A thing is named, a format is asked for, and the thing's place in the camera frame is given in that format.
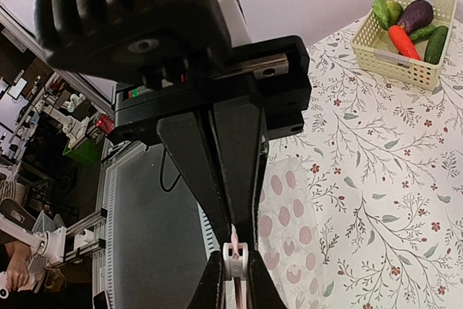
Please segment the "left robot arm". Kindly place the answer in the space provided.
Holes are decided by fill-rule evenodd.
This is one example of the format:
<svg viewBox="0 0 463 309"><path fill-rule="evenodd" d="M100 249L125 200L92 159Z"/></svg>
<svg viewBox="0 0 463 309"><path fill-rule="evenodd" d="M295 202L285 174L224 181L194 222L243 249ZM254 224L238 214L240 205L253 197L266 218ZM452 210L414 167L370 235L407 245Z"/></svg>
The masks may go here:
<svg viewBox="0 0 463 309"><path fill-rule="evenodd" d="M219 242L258 244L271 140L303 130L309 56L252 43L239 0L35 0L52 67L117 83L110 139L162 144Z"/></svg>

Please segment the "cream plastic basket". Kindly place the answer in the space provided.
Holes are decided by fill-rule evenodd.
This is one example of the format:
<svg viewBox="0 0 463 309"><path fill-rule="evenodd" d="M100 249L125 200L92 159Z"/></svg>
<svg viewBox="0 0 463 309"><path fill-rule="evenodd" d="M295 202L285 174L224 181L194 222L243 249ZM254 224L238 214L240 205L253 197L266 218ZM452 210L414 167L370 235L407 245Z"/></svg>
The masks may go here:
<svg viewBox="0 0 463 309"><path fill-rule="evenodd" d="M435 90L457 0L374 0L351 41L361 69Z"/></svg>

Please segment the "toy green leafy vegetable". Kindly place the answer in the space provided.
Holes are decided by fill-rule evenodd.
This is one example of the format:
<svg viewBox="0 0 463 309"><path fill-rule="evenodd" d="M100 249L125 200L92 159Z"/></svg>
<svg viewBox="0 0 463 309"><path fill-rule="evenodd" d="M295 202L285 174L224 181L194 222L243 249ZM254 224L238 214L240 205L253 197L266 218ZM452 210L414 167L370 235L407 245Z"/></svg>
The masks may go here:
<svg viewBox="0 0 463 309"><path fill-rule="evenodd" d="M379 25L388 30L399 21L404 9L397 1L374 0L372 11Z"/></svg>

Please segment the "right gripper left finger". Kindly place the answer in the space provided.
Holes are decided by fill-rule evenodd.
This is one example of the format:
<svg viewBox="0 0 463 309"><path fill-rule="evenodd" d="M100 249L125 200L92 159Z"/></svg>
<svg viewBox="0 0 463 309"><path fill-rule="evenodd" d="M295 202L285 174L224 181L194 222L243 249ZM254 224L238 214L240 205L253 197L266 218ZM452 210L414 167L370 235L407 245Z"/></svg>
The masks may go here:
<svg viewBox="0 0 463 309"><path fill-rule="evenodd" d="M213 251L205 265L188 309L225 308L225 265L222 253Z"/></svg>

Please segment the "toy carrot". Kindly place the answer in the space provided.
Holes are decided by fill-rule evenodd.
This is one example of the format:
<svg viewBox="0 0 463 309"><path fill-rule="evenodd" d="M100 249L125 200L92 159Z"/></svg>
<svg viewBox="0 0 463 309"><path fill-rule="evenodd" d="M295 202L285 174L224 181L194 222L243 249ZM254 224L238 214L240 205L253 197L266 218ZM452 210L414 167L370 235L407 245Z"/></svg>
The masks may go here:
<svg viewBox="0 0 463 309"><path fill-rule="evenodd" d="M399 25L393 25L388 29L388 36L402 56L418 61L421 60L414 43L407 35L404 28Z"/></svg>

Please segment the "toy eggplant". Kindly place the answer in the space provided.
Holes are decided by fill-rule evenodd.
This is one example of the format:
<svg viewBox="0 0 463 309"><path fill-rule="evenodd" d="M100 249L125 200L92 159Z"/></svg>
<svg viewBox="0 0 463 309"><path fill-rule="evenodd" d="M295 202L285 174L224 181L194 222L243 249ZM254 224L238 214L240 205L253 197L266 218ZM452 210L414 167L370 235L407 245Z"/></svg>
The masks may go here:
<svg viewBox="0 0 463 309"><path fill-rule="evenodd" d="M434 18L434 10L430 3L425 0L415 0L410 3L402 12L397 25L407 35L428 26Z"/></svg>

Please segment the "clear zip top bag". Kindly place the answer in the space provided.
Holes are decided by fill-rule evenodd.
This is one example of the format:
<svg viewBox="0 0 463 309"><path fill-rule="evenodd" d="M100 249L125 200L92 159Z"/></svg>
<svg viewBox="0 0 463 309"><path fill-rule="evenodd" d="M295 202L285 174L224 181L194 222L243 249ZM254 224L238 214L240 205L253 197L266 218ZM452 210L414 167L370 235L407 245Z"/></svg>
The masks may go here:
<svg viewBox="0 0 463 309"><path fill-rule="evenodd" d="M325 279L315 208L296 158L268 164L258 206L258 250L287 308L322 308Z"/></svg>

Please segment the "floral table mat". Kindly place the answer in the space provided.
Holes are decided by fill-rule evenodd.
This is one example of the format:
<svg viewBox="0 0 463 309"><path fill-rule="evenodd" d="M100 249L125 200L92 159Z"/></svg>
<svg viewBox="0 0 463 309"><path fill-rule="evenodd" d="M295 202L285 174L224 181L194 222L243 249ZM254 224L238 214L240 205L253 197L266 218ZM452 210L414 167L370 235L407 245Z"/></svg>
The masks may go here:
<svg viewBox="0 0 463 309"><path fill-rule="evenodd" d="M322 308L462 306L462 24L432 92L359 68L357 23L308 48L300 161L315 208Z"/></svg>

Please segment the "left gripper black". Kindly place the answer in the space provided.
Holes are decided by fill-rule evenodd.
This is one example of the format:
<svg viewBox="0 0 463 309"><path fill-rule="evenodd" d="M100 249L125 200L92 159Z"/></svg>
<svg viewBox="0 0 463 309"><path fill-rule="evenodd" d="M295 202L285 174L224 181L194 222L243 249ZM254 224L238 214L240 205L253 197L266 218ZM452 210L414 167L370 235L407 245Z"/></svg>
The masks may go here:
<svg viewBox="0 0 463 309"><path fill-rule="evenodd" d="M235 47L218 0L35 0L34 22L48 65L116 83L109 140L161 139L215 235L228 237L232 222L256 250L266 131L278 139L304 127L311 87L302 39ZM246 78L263 107L223 101ZM208 112L197 111L214 103L216 142Z"/></svg>

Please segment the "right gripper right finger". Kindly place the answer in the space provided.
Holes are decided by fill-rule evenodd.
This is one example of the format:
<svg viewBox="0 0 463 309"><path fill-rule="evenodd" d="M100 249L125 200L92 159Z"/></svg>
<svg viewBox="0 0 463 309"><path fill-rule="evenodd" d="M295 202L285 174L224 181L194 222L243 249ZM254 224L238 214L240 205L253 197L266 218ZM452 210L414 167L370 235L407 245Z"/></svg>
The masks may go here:
<svg viewBox="0 0 463 309"><path fill-rule="evenodd" d="M257 250L250 251L248 258L247 307L252 309L286 309L263 258Z"/></svg>

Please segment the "toy small green cucumber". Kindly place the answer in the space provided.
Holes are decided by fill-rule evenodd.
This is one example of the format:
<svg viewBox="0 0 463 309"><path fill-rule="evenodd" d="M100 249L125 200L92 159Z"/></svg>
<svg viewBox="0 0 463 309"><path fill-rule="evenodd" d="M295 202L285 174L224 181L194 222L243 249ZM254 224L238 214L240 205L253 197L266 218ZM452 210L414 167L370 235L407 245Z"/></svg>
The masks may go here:
<svg viewBox="0 0 463 309"><path fill-rule="evenodd" d="M416 30L415 32L411 33L409 37L414 44L421 43L423 41L427 41L435 32L435 30L436 26L433 24L429 24L428 26L422 27Z"/></svg>

